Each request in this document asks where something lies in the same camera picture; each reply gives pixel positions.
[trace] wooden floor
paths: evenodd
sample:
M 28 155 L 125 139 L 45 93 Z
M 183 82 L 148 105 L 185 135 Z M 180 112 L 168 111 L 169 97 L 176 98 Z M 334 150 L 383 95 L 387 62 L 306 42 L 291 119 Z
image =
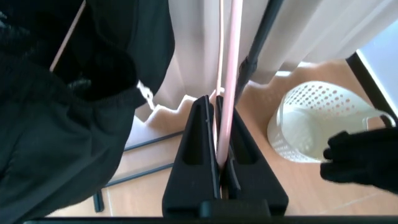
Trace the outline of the wooden floor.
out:
M 275 153 L 267 142 L 269 119 L 283 95 L 299 83 L 320 80 L 343 86 L 369 101 L 345 61 L 299 67 L 287 77 L 274 77 L 268 85 L 250 83 L 237 106 L 246 126 L 284 187 L 290 202 L 286 215 L 398 215 L 398 196 L 374 187 L 334 184 L 322 180 L 319 164 L 298 164 Z M 195 99 L 185 97 L 178 110 L 158 106 L 145 122 L 134 120 L 128 146 L 184 129 Z M 372 127 L 380 127 L 379 119 Z M 181 136 L 123 155 L 113 179 L 171 163 Z M 170 169 L 103 189 L 105 211 L 95 213 L 93 199 L 58 210 L 53 217 L 161 217 L 161 201 Z

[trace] basket handle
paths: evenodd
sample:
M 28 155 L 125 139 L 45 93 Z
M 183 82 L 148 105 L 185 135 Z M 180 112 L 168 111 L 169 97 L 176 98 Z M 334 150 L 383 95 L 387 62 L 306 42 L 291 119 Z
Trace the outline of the basket handle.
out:
M 384 111 L 373 109 L 373 110 L 363 112 L 363 113 L 361 113 L 361 115 L 364 115 L 363 120 L 362 120 L 363 128 L 366 128 L 367 130 L 369 130 L 368 119 L 380 117 L 380 116 L 386 116 L 388 118 L 388 120 L 390 121 L 391 126 L 396 127 L 396 122 L 395 122 L 394 118 Z

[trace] black garment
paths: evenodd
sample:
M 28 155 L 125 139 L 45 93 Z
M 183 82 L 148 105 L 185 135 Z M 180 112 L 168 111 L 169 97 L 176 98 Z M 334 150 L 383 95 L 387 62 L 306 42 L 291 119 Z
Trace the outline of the black garment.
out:
M 155 93 L 174 52 L 168 1 L 87 0 L 50 73 L 80 4 L 0 1 L 2 224 L 46 216 L 102 188 L 145 102 L 138 79 Z
M 398 194 L 398 129 L 357 134 L 342 132 L 329 139 L 321 176 L 337 183 L 374 185 Z

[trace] white curtain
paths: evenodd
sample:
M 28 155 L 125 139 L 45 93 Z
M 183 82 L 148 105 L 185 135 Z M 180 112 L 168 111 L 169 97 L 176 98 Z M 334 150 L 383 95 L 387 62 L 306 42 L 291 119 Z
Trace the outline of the white curtain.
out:
M 243 0 L 239 61 L 248 54 L 268 0 Z M 175 53 L 156 104 L 178 108 L 185 95 L 210 95 L 218 61 L 219 1 L 169 0 Z M 231 0 L 224 0 L 228 36 Z M 397 0 L 285 0 L 259 57 L 253 81 L 267 83 L 301 61 L 346 58 L 398 18 Z M 227 52 L 224 52 L 224 66 Z M 147 105 L 136 111 L 145 121 Z

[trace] white basket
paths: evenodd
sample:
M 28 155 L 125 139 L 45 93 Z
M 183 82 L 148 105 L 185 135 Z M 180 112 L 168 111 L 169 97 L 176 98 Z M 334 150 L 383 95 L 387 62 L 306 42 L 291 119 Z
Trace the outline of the white basket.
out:
M 326 82 L 306 82 L 290 90 L 269 121 L 271 146 L 294 162 L 321 162 L 328 139 L 347 131 L 368 129 L 368 118 L 387 113 L 368 105 L 355 93 Z

